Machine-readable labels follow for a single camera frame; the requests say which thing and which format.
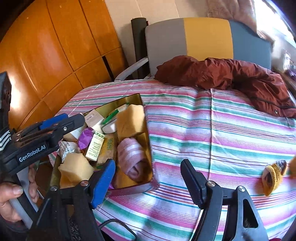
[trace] chair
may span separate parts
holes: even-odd
[[[219,18],[176,18],[151,24],[145,29],[147,57],[120,73],[122,81],[149,62],[154,76],[157,66],[178,55],[197,60],[230,58],[271,68],[271,44],[246,25]]]

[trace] white wall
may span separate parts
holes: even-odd
[[[206,17],[208,12],[206,0],[105,0],[105,2],[129,65],[136,61],[131,19],[145,17],[149,24],[152,24],[172,18]]]

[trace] small cardboard box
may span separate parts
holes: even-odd
[[[99,112],[104,118],[106,118],[110,112],[112,112],[116,108],[118,108],[126,103],[135,104],[135,105],[143,105],[140,94],[133,94],[133,95],[121,98],[121,99],[114,100],[114,101],[109,102],[107,104],[104,104],[98,108],[95,108],[95,110],[97,112]],[[121,184],[121,188],[108,190],[106,196],[123,196],[123,195],[137,194],[137,193],[152,191],[152,190],[159,188],[156,166],[155,166],[155,163],[153,162],[153,159],[152,159],[151,146],[150,146],[147,126],[145,129],[146,129],[146,131],[144,133],[137,135],[134,138],[144,148],[147,158],[151,163],[152,173],[149,175],[149,177],[146,181],[144,181],[141,184],[137,184],[136,182],[131,180],[127,175],[125,175],[121,171],[117,160],[115,160],[116,161],[115,176],[116,176],[117,183]],[[61,164],[61,162],[62,162],[61,158],[59,156],[57,156],[55,163],[54,163],[54,169],[52,172],[52,178],[51,178],[51,182],[50,182],[51,186],[52,185],[59,186],[61,174],[58,170],[58,167]]]

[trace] brown puffer jacket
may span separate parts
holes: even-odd
[[[205,90],[236,89],[248,96],[259,111],[296,118],[295,104],[281,76],[259,65],[233,59],[198,61],[182,55],[157,69],[155,79],[163,83],[197,86]]]

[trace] metal screw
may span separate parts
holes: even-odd
[[[84,180],[80,183],[81,186],[86,187],[89,184],[87,180]]]
[[[246,190],[243,186],[239,186],[238,189],[239,189],[241,192],[244,192],[244,191]]]
[[[57,186],[56,186],[56,185],[51,186],[51,187],[50,187],[50,190],[51,190],[52,192],[56,191],[56,190],[57,190]]]
[[[207,182],[207,185],[208,185],[209,187],[214,187],[214,186],[216,186],[216,183],[215,183],[214,181],[208,181],[208,182]]]

